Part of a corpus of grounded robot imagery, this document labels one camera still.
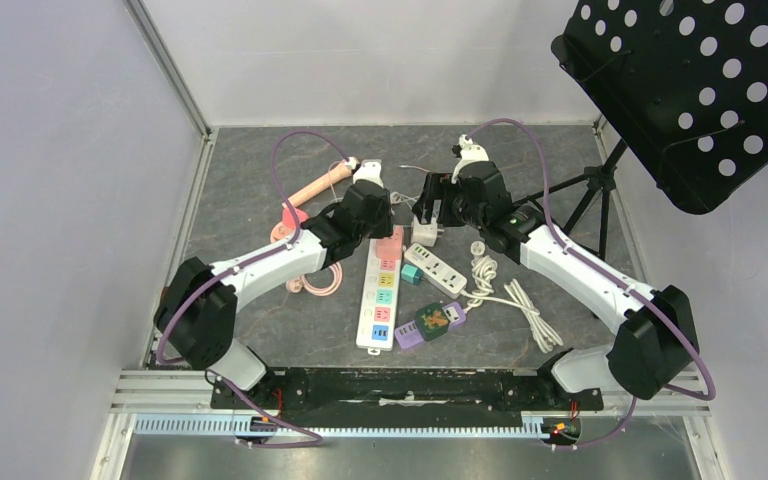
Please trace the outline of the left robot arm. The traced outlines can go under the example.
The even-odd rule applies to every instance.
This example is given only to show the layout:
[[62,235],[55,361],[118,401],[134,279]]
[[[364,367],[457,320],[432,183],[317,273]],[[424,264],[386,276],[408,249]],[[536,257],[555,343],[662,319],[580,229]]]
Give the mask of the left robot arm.
[[[268,367],[235,337],[236,316],[262,294],[350,257],[366,239],[393,232],[390,193],[358,180],[343,199],[302,222],[292,234],[235,259],[208,265],[197,257],[177,269],[155,313],[160,365],[175,360],[235,385],[250,408],[267,405],[274,383]],[[172,347],[176,359],[165,350]]]

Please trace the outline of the white multicolour power strip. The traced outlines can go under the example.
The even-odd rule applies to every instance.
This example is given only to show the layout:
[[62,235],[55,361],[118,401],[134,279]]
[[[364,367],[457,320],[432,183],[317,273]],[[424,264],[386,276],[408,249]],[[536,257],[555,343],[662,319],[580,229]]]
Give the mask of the white multicolour power strip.
[[373,356],[393,348],[402,267],[402,258],[387,261],[376,257],[376,240],[369,240],[355,339],[358,348]]

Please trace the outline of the dark green cube adapter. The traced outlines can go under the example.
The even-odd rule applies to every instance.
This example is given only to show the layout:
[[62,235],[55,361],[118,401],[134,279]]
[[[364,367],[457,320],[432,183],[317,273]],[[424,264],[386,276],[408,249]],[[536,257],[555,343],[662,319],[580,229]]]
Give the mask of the dark green cube adapter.
[[415,325],[422,339],[430,342],[448,332],[450,320],[443,309],[443,305],[435,302],[417,310]]

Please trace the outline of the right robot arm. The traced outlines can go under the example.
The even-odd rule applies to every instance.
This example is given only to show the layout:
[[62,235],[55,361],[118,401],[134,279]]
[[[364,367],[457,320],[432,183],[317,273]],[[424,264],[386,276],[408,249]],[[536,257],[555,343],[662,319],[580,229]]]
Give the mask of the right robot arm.
[[562,408],[579,392],[608,387],[649,400],[691,363],[698,347],[687,295],[623,278],[543,210],[514,202],[494,163],[427,174],[412,212],[422,223],[474,228],[491,250],[561,287],[613,334],[610,344],[559,353],[542,366],[537,392],[545,405]]

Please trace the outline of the teal usb charger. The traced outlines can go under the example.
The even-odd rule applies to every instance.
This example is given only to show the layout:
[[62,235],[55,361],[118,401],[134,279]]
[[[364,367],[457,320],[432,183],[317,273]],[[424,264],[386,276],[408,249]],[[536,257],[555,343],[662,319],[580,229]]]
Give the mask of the teal usb charger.
[[420,285],[424,281],[424,273],[415,265],[404,264],[400,270],[400,278],[411,285]]

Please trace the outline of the coral plug adapter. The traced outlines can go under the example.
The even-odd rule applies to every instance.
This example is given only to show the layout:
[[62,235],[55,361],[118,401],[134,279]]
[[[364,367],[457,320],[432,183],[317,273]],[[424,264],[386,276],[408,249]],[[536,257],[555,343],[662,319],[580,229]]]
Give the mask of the coral plug adapter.
[[281,223],[285,228],[297,229],[308,218],[309,215],[305,211],[293,206],[288,206],[282,210]]

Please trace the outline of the pink cube socket adapter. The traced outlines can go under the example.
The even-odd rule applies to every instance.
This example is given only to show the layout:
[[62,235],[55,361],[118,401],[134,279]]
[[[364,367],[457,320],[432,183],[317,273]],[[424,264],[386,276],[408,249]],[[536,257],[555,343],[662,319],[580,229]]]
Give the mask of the pink cube socket adapter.
[[396,225],[393,227],[393,233],[390,236],[376,240],[375,255],[381,260],[400,261],[403,245],[404,228]]

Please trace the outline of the round pink socket hub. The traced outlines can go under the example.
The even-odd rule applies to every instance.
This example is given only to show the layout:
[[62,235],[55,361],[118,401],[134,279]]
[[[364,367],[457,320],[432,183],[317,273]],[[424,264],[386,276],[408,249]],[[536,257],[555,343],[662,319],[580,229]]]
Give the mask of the round pink socket hub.
[[297,225],[292,221],[289,221],[288,223],[285,223],[284,221],[279,221],[270,231],[270,234],[269,234],[270,242],[275,243],[291,236],[295,232],[296,227]]

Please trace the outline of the white cube adapter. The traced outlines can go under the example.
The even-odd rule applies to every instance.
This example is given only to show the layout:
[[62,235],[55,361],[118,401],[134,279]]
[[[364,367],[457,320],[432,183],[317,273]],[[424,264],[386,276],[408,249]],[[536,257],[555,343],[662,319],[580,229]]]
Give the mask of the white cube adapter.
[[411,225],[411,242],[431,248],[436,244],[443,231],[444,229],[436,222],[422,224],[414,221]]

